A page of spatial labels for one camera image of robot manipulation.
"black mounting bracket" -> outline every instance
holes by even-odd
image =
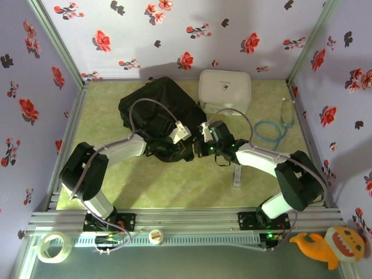
[[[134,213],[116,213],[116,210],[106,219],[107,221],[124,227],[127,231],[134,231],[135,214]],[[85,215],[83,231],[120,231],[118,228],[104,224],[97,220],[92,214]]]
[[[269,223],[263,224],[257,218],[257,212],[238,212],[238,223],[241,231],[289,230],[291,228],[289,217],[286,213],[272,219]]]

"small tape roll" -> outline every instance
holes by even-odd
[[[50,242],[53,239],[61,238],[62,239],[62,249],[55,257],[50,257],[48,253]],[[43,263],[61,263],[70,255],[73,244],[72,239],[67,235],[54,231],[47,234],[37,245],[37,256],[40,261]]]

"blue stethoscope tubing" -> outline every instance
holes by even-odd
[[[257,132],[257,127],[260,126],[260,125],[263,125],[263,124],[268,124],[268,125],[271,125],[273,126],[278,132],[279,132],[279,137],[276,138],[276,139],[269,139],[269,138],[265,138],[265,137],[262,137],[258,132]],[[260,121],[258,123],[255,124],[255,126],[253,127],[253,130],[255,132],[255,134],[263,141],[267,141],[267,142],[271,142],[271,143],[276,143],[276,146],[274,148],[274,151],[277,150],[281,140],[286,136],[287,134],[287,131],[289,128],[293,127],[294,124],[295,124],[295,120],[293,119],[292,123],[290,125],[286,125],[284,122],[283,122],[283,117],[281,116],[280,117],[280,124],[283,126],[284,128],[284,133],[282,134],[281,133],[281,130],[279,128],[278,125],[276,125],[275,123],[273,122],[270,122],[270,121]]]

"floral wallpaper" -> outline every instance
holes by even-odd
[[[0,278],[9,278],[63,148],[78,87],[27,2],[3,0],[2,9],[0,249],[7,252]]]
[[[365,9],[369,4],[340,1],[294,81],[301,121],[312,132],[329,190],[345,222],[366,244],[365,259],[358,264],[363,278],[372,273],[372,39],[365,29],[372,23]]]
[[[287,78],[324,1],[41,0],[85,80],[199,78],[215,67]]]

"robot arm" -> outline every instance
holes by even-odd
[[[79,189],[76,192],[80,202],[84,202],[87,208],[103,219],[107,219],[114,211],[114,207],[101,191],[106,169],[122,160],[142,155],[146,149],[146,142],[138,134],[123,141],[123,143],[105,148],[94,157],[87,173],[84,176]],[[62,185],[66,187],[69,195],[83,173],[89,158],[95,153],[93,146],[86,142],[78,144],[60,172]]]
[[[171,134],[173,142],[189,136],[187,128],[185,127],[186,130],[183,128],[182,124],[181,128],[177,128],[178,136],[175,136],[174,133]],[[290,160],[277,156],[276,153],[268,149],[258,148],[243,139],[235,140],[222,121],[212,124],[203,123],[201,132],[204,140],[196,141],[193,145],[194,153],[199,158],[215,155],[216,159],[217,156],[222,156],[229,163],[255,167],[278,179],[281,193],[264,201],[256,210],[260,223],[270,223],[279,215],[291,210],[303,211],[323,193],[320,183],[304,169],[296,166]],[[76,192],[77,198],[84,202],[90,211],[105,220],[110,220],[116,210],[101,191],[106,169],[122,160],[144,154],[146,145],[147,143],[142,137],[134,134],[123,143],[106,148],[96,155]],[[70,192],[74,191],[85,164],[95,152],[93,146],[82,142],[77,145],[68,159],[60,173],[60,179]],[[297,151],[288,157],[311,169],[319,176],[305,153]]]

